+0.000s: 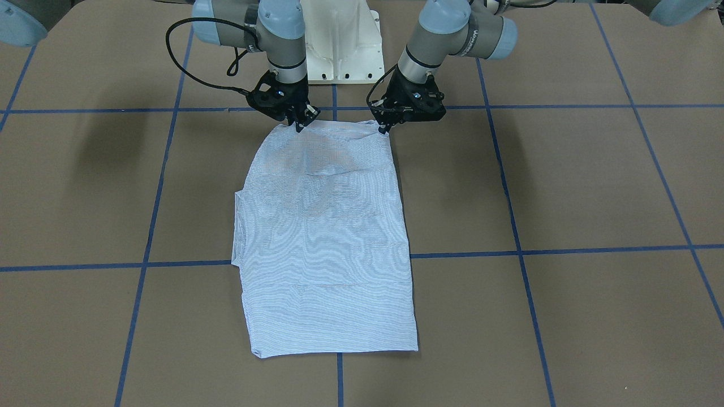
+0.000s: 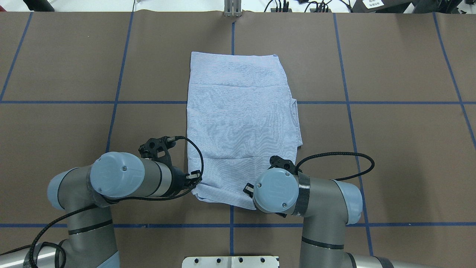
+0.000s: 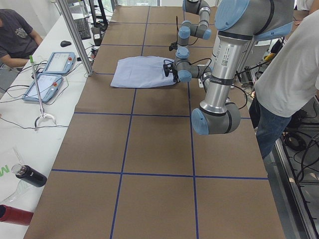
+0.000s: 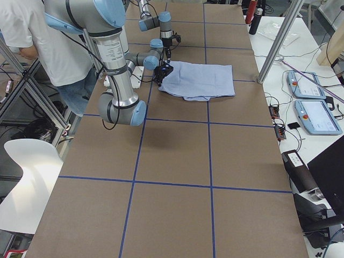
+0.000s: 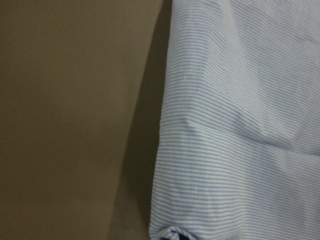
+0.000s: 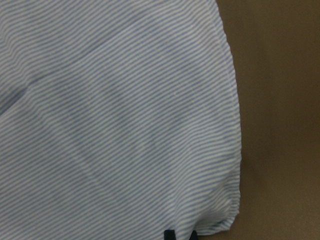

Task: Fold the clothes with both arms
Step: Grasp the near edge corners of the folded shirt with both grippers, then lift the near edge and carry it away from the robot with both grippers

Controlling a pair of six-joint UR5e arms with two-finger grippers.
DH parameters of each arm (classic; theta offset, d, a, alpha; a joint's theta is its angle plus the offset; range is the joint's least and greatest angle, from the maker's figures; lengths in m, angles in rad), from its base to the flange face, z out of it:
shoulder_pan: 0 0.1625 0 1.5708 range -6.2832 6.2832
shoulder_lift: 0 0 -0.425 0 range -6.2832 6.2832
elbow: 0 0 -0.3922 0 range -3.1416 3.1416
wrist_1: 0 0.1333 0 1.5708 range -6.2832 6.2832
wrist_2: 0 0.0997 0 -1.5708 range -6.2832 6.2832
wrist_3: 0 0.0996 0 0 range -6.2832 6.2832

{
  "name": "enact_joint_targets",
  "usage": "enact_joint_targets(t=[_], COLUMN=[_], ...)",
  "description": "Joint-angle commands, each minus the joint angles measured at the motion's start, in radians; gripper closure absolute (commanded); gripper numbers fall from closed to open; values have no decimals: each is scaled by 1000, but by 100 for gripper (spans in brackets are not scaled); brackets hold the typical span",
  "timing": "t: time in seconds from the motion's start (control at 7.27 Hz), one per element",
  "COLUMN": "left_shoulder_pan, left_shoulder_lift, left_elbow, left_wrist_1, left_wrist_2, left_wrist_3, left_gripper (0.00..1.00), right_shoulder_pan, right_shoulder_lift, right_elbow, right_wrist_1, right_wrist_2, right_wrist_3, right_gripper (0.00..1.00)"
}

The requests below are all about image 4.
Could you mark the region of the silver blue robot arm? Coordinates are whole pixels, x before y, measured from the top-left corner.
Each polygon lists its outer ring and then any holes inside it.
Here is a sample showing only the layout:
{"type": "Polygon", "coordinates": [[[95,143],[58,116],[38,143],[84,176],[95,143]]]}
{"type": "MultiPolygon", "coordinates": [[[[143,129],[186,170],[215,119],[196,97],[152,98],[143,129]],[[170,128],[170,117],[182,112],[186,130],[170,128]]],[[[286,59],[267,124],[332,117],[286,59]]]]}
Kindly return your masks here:
{"type": "Polygon", "coordinates": [[[173,30],[171,26],[171,15],[168,11],[156,12],[155,8],[147,0],[137,1],[140,11],[139,28],[141,31],[148,31],[153,28],[160,28],[160,39],[162,40],[167,63],[171,61],[171,46],[173,41],[173,30]]]}
{"type": "Polygon", "coordinates": [[[172,38],[171,15],[168,11],[156,17],[148,15],[147,1],[138,1],[143,17],[142,31],[160,28],[160,38],[150,42],[145,53],[130,53],[124,32],[126,21],[122,1],[46,1],[47,24],[61,32],[87,32],[96,44],[96,59],[104,67],[111,91],[102,93],[98,102],[99,114],[113,124],[139,126],[146,114],[146,104],[133,91],[131,75],[137,66],[154,71],[153,80],[160,84],[173,67],[164,58],[170,58],[172,38]]]}

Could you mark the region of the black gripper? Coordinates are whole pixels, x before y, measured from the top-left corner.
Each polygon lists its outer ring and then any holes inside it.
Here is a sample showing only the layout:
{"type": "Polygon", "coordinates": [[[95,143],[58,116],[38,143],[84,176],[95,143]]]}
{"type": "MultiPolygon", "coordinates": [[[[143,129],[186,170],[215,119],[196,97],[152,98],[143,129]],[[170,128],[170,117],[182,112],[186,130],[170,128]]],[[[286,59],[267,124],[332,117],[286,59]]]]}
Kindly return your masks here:
{"type": "Polygon", "coordinates": [[[166,58],[171,58],[172,38],[161,38],[166,58]]]}
{"type": "Polygon", "coordinates": [[[174,68],[169,63],[171,61],[170,57],[166,57],[166,62],[163,61],[162,64],[154,69],[152,81],[158,86],[161,86],[163,79],[173,72],[174,68]]]}

